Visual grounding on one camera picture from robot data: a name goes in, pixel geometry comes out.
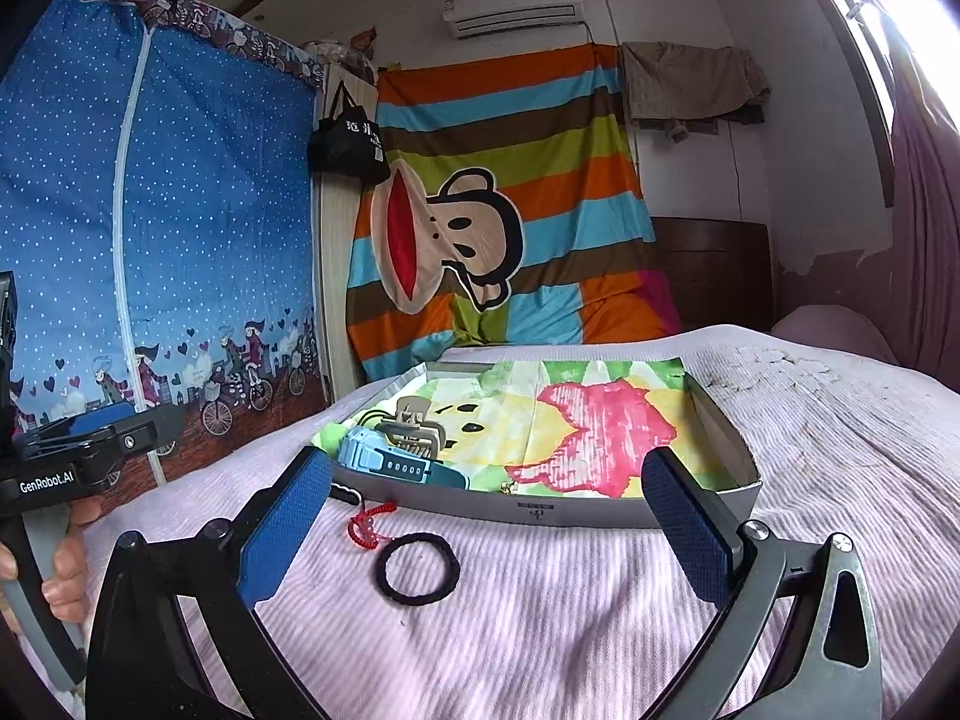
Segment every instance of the window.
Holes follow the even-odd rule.
[[[846,20],[880,101],[887,131],[893,119],[890,49],[880,11],[861,0],[832,0]],[[886,0],[899,30],[954,122],[960,122],[960,28],[939,0]]]

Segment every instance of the screw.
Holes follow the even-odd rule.
[[[747,520],[743,524],[743,531],[747,533],[747,538],[752,538],[754,541],[763,541],[770,536],[770,529],[758,519]]]
[[[841,552],[851,552],[853,551],[853,542],[851,538],[846,535],[846,533],[834,533],[830,538],[830,543],[833,544]]]
[[[222,519],[222,517],[218,517],[217,519],[211,519],[210,522],[205,524],[203,527],[203,535],[206,538],[223,538],[224,536],[227,536],[229,530],[229,519]]]
[[[133,549],[141,541],[143,541],[143,535],[140,531],[124,531],[120,533],[120,538],[117,538],[117,546],[120,549]]]

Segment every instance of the pink curtain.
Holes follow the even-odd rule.
[[[884,0],[866,0],[886,14]],[[885,15],[894,76],[893,273],[884,328],[901,365],[960,391],[960,136]]]

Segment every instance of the wooden headboard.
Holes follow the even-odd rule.
[[[683,330],[739,324],[767,332],[774,295],[764,224],[654,217],[656,265],[670,281]]]

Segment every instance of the red mouth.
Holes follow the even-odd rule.
[[[416,285],[416,233],[410,196],[399,170],[394,173],[387,200],[387,249],[397,282],[407,299],[412,300]]]

